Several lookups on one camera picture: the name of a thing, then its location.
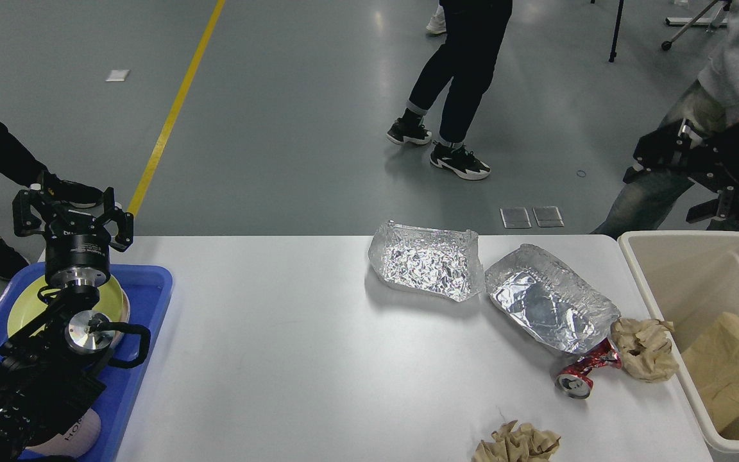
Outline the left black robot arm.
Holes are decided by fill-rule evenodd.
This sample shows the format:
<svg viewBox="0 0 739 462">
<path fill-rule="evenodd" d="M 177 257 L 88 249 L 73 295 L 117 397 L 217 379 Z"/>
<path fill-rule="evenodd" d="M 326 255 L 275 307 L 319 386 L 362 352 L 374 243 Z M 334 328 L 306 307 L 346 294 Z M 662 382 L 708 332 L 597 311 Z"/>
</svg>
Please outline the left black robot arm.
<svg viewBox="0 0 739 462">
<path fill-rule="evenodd" d="M 0 461 L 62 434 L 92 407 L 106 366 L 132 369 L 146 362 L 147 327 L 112 321 L 96 309 L 111 279 L 110 250 L 125 252 L 134 217 L 103 192 L 94 216 L 56 197 L 47 181 L 13 199 L 15 235 L 45 240 L 45 309 L 0 346 Z"/>
</svg>

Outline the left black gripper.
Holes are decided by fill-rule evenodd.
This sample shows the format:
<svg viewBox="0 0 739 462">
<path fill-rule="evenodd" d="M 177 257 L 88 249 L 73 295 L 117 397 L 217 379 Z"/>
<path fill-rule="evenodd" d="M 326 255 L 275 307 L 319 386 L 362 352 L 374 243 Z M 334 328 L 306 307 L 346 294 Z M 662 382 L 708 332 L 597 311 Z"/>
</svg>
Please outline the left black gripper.
<svg viewBox="0 0 739 462">
<path fill-rule="evenodd" d="M 115 202 L 113 187 L 102 195 L 103 213 L 83 231 L 72 231 L 72 217 L 50 190 L 50 173 L 13 199 L 17 237 L 45 239 L 45 281 L 50 287 L 100 287 L 111 279 L 109 246 L 125 252 L 134 242 L 134 216 Z"/>
</svg>

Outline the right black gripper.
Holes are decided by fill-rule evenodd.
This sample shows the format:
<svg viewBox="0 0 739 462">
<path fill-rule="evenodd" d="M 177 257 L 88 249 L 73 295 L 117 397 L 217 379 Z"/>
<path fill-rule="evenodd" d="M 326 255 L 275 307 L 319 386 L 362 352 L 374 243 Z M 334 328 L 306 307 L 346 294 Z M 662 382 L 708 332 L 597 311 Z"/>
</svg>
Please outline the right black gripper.
<svg viewBox="0 0 739 462">
<path fill-rule="evenodd" d="M 625 184 L 664 170 L 690 176 L 707 188 L 716 182 L 739 189 L 739 123 L 704 140 L 691 120 L 681 118 L 642 135 L 633 160 L 633 166 L 625 170 Z M 717 198 L 689 208 L 686 215 L 689 223 L 707 219 L 739 223 L 739 192 L 720 190 Z"/>
</svg>

